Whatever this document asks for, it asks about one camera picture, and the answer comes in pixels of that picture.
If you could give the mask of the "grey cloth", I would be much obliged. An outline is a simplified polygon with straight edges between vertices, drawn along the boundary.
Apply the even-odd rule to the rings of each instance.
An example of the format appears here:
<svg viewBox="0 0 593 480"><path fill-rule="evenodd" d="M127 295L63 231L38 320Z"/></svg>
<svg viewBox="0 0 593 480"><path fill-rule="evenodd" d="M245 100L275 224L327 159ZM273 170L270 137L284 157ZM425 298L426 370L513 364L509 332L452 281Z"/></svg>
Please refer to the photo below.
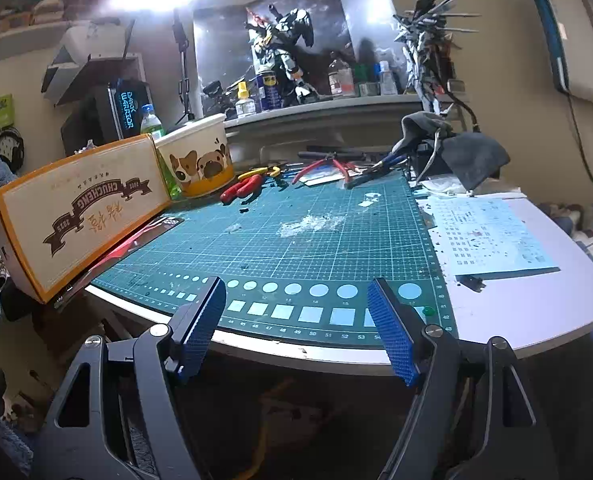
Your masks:
<svg viewBox="0 0 593 480"><path fill-rule="evenodd" d="M401 128L402 137L391 148L392 155L411 154L421 142L430 141L434 160L441 158L468 192L488 178L497 178L510 163L509 154L495 139L481 132L453 133L451 124L440 115L408 114L401 119Z"/></svg>

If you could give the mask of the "lightning backdrop board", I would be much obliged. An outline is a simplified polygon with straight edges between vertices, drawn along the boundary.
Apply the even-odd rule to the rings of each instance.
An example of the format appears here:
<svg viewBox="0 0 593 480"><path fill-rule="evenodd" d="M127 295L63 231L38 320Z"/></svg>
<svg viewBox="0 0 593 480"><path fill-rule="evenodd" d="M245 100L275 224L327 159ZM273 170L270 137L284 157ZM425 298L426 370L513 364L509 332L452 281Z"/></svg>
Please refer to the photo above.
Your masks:
<svg viewBox="0 0 593 480"><path fill-rule="evenodd" d="M258 110L332 98L333 62L350 67L351 89L380 94L388 65L397 92L406 62L394 40L392 0L252 0L193 12L202 112L234 118L244 82Z"/></svg>

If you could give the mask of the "clear solvent bottle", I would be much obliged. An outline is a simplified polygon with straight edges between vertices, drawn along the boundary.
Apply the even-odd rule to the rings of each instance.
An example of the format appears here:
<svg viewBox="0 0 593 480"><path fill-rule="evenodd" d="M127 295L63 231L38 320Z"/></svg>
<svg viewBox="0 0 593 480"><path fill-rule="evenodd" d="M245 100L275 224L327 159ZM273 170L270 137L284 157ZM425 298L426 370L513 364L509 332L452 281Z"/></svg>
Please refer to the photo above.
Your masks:
<svg viewBox="0 0 593 480"><path fill-rule="evenodd" d="M328 66L328 80L331 95L336 98L353 98L356 96L353 70L349 63L337 53L331 53Z"/></svg>

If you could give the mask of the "orange cardboard box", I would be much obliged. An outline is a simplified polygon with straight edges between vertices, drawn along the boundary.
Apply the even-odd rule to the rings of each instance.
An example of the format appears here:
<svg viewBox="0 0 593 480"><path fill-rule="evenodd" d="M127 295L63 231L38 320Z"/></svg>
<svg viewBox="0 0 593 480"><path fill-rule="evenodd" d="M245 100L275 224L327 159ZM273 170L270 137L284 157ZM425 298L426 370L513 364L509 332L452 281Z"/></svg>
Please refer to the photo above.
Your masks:
<svg viewBox="0 0 593 480"><path fill-rule="evenodd" d="M151 136L83 151L0 188L2 262L46 304L168 205Z"/></svg>

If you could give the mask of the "blue decal sheet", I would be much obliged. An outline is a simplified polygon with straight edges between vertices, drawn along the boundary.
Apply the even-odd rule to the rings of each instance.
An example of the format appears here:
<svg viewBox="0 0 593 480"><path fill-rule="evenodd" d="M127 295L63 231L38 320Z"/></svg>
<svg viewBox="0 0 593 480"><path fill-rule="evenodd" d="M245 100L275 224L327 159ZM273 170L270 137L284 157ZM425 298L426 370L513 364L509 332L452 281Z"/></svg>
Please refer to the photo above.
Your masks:
<svg viewBox="0 0 593 480"><path fill-rule="evenodd" d="M430 197L427 204L440 252L458 278L523 278L559 270L505 200Z"/></svg>

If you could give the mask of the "yellow handled pliers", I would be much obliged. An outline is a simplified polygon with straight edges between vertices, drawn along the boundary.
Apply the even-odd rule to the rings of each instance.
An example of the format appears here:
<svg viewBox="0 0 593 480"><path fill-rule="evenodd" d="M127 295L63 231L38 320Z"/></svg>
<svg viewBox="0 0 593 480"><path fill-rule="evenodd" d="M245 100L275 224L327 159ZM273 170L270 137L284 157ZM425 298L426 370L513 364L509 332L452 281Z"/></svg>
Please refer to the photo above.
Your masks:
<svg viewBox="0 0 593 480"><path fill-rule="evenodd" d="M255 176L275 178L280 176L280 174L281 167L278 165L255 167L239 174L238 181L241 182Z"/></svg>

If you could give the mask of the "RG29 manual booklet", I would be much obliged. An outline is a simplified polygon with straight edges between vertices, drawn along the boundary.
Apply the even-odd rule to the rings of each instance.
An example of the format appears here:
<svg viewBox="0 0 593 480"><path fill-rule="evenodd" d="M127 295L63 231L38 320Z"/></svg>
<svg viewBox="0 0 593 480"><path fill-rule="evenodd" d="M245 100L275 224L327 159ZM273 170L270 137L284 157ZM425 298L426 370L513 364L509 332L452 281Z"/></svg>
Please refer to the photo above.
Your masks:
<svg viewBox="0 0 593 480"><path fill-rule="evenodd" d="M79 292L88 286L95 278L109 270L127 256L137 252L141 247L147 246L162 234L176 228L184 222L182 217L160 216L145 224L102 255L94 264L80 274L78 278L63 289L63 292L51 303L59 310L68 304Z"/></svg>

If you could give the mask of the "dog print paper bucket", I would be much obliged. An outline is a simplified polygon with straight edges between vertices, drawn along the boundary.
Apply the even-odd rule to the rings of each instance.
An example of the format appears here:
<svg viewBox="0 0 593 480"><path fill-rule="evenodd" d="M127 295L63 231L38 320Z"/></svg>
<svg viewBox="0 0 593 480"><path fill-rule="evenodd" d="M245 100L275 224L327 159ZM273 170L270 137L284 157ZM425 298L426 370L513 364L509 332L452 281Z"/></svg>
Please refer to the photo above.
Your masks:
<svg viewBox="0 0 593 480"><path fill-rule="evenodd" d="M188 198L211 194L234 180L225 119L224 114L215 114L188 122L154 141L167 169Z"/></svg>

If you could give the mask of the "blue handled pliers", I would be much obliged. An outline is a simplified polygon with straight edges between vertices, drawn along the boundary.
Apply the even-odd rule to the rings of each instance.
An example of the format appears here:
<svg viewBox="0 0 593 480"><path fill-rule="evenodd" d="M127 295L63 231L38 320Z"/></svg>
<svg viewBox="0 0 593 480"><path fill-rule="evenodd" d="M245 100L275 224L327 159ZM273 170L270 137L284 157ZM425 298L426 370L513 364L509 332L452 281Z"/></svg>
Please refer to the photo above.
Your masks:
<svg viewBox="0 0 593 480"><path fill-rule="evenodd" d="M394 167L399 166L402 162L406 162L407 159L408 156L405 154L389 154L380 160L380 162L377 162L377 164L362 172L358 177L353 177L350 181L345 182L344 188L351 190L351 188L356 188L356 186L381 178Z"/></svg>

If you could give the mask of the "small clear bottle blue cap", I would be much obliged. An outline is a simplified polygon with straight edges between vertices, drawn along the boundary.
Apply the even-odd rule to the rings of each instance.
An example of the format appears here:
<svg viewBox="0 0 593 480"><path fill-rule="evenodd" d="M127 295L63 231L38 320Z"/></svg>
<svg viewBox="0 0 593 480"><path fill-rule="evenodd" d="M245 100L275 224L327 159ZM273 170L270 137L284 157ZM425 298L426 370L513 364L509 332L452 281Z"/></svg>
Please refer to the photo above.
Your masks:
<svg viewBox="0 0 593 480"><path fill-rule="evenodd" d="M387 60L379 62L380 94L382 96L396 96L397 83Z"/></svg>

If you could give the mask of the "white desk shelf riser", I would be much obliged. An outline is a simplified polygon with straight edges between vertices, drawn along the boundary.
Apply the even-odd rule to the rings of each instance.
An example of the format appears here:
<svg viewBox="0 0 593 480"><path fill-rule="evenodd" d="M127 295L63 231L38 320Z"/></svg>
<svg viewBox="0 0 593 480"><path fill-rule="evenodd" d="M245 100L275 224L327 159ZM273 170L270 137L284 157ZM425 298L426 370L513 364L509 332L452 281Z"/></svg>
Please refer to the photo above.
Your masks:
<svg viewBox="0 0 593 480"><path fill-rule="evenodd" d="M306 148L382 153L400 140L401 119L422 108L413 94L321 101L228 120L225 131L239 167L294 162Z"/></svg>

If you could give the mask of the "red handled nippers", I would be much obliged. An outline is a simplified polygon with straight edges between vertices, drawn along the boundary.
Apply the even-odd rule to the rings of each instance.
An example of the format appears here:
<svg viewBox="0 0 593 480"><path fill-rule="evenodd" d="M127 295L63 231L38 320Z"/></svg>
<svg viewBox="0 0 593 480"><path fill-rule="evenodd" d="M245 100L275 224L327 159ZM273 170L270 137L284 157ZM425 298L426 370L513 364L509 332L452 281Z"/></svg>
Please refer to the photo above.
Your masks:
<svg viewBox="0 0 593 480"><path fill-rule="evenodd" d="M293 185L321 185L336 181L349 182L357 174L356 165L349 154L336 152L300 152L304 166L292 178Z"/></svg>

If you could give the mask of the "green drink bottle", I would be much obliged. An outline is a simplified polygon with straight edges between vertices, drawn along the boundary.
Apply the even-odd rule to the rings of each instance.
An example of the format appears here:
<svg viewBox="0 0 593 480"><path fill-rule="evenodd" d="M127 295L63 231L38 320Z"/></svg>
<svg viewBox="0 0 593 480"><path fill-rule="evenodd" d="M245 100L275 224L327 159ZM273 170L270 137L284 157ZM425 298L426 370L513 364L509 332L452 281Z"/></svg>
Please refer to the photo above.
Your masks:
<svg viewBox="0 0 593 480"><path fill-rule="evenodd" d="M153 140L161 139L165 136L165 130L158 116L155 115L152 104L144 104L141 108L140 133L148 133Z"/></svg>

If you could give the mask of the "yellow cap bottle on shelf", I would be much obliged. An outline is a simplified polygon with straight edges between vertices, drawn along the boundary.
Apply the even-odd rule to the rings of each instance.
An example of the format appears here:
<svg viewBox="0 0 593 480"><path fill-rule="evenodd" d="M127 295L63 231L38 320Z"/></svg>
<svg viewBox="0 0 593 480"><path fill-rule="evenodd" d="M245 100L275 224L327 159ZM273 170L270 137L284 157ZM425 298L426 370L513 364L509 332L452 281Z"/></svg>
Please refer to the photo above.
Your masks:
<svg viewBox="0 0 593 480"><path fill-rule="evenodd" d="M254 99L251 98L248 85L244 79L237 86L236 114L238 118L250 117L256 114Z"/></svg>

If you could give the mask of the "dark robot model figure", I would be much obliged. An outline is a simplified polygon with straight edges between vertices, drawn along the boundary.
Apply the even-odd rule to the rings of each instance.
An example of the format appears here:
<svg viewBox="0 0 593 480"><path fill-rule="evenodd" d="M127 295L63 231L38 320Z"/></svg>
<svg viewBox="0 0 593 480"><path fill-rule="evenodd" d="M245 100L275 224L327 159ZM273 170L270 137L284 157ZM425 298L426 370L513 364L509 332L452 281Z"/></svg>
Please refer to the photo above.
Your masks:
<svg viewBox="0 0 593 480"><path fill-rule="evenodd" d="M246 8L249 18L246 29L254 33L251 49L260 65L260 72L272 70L276 74L283 107L317 102L319 93L305 79L297 59L300 39L308 48L314 44L311 14L300 8L282 14L274 3L268 6L268 10L272 18L264 18Z"/></svg>

